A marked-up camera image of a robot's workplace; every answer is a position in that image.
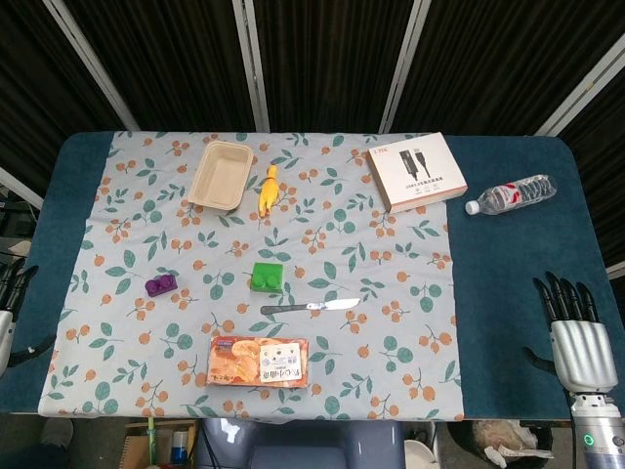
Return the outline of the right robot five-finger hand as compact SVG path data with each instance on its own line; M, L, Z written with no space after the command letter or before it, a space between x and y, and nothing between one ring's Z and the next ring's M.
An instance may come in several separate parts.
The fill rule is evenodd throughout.
M551 272L546 279L532 282L543 305L553 358L542 359L528 347L522 349L524 356L535 368L557 376L572 394L609 393L618 377L593 294L584 283L573 284Z

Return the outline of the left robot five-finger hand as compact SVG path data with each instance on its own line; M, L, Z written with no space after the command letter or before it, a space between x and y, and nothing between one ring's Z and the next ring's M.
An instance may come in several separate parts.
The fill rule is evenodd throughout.
M12 346L25 292L38 267L24 269L24 258L0 268L0 378L7 368L15 367L41 356L56 340L54 334L46 336L36 346L13 352Z

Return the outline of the purple toy block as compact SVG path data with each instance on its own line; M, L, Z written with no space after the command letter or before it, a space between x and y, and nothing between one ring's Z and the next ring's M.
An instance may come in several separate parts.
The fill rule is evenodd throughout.
M145 284L146 293L150 298L168 293L178 288L176 277L165 274L149 279Z

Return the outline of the floral print tablecloth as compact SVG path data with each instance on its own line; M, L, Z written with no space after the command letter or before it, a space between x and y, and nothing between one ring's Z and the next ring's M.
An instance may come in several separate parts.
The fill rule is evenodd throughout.
M188 201L213 141L249 147L240 204ZM46 416L461 419L446 208L389 215L365 160L390 136L120 132L64 291ZM261 218L271 165L279 196ZM256 262L282 292L250 288ZM178 288L150 298L149 279ZM263 306L359 298L337 311ZM206 383L211 340L309 341L306 388Z

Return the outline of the dark blue table cover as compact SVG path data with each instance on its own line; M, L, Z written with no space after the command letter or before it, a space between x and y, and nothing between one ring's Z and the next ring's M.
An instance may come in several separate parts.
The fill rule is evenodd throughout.
M60 320L84 224L94 203L113 137L86 132L62 145L39 214L28 261L38 267L25 292L14 346L36 346ZM452 281L461 371L462 418L556 420L569 415L560 381L536 369L522 349L552 355L543 305L532 280L548 272L592 292L611 343L625 411L625 328L605 271L577 165L568 146L551 137L450 136L447 144L468 188L442 202L453 263ZM557 193L497 216L468 215L467 198L484 189L546 174ZM0 412L39 413L53 344L0 378Z

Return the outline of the black trash bag bin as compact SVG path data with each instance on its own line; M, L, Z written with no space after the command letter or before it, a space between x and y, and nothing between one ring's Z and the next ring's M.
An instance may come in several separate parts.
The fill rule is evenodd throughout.
M447 425L452 440L491 469L543 469L554 458L550 428L518 420L464 420Z

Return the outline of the brown cardboard box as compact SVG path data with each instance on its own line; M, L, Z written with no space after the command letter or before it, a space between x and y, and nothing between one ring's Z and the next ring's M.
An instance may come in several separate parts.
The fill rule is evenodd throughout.
M157 464L150 466L147 454L147 422L131 423L126 435L118 469L194 469L194 450L198 434L195 420L154 420L156 429ZM185 464L171 463L172 435L175 431L188 431L188 460Z

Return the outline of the clear plastic water bottle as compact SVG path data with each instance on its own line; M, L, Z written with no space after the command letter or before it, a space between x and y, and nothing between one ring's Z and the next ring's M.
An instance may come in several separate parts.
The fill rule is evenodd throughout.
M534 175L485 190L465 204L465 211L468 215L499 215L549 199L557 190L551 176Z

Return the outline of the white plastic bucket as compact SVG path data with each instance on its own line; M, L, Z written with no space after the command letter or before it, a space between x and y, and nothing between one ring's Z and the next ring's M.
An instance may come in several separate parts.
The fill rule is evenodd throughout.
M404 442L405 469L439 469L432 451L416 440Z

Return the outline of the blue and white bottle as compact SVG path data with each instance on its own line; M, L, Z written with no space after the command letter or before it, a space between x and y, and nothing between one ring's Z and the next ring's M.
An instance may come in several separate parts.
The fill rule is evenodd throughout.
M185 464L188 461L188 431L175 431L172 435L171 463Z

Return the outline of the orange cookie box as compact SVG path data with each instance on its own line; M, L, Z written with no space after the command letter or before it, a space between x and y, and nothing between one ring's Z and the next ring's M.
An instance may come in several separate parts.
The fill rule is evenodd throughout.
M206 383L298 389L309 384L309 341L221 336L211 340Z

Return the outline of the beige food tray container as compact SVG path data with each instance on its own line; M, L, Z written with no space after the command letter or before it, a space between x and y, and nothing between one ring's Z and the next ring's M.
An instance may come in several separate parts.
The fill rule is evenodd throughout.
M213 141L197 167L188 201L218 210L235 209L249 177L253 151L244 145Z

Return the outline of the blue-grey robot torso base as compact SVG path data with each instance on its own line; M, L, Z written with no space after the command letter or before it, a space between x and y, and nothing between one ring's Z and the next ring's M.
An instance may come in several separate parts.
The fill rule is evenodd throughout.
M395 421L201 421L195 469L405 469Z

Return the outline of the yellow rubber chicken toy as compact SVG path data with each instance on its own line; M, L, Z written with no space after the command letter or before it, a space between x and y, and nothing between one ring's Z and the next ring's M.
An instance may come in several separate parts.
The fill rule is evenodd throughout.
M269 215L272 206L276 203L279 196L279 184L277 182L277 166L271 165L267 170L267 177L261 187L258 212L261 218Z

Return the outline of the white partition frame post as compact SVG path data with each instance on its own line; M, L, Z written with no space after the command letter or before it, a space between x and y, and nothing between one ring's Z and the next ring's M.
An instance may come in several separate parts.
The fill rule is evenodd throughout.
M625 32L551 113L535 135L557 137L623 69Z
M11 192L14 192L23 200L28 202L30 205L35 207L37 210L41 210L43 206L44 199L29 188L27 185L23 184L16 177L14 177L11 173L0 166L0 185L6 187Z
M64 1L41 0L41 2L104 94L117 117L124 124L124 128L128 131L140 131L139 123Z
M413 0L378 133L390 133L432 0Z
M254 0L231 0L255 128L271 131Z

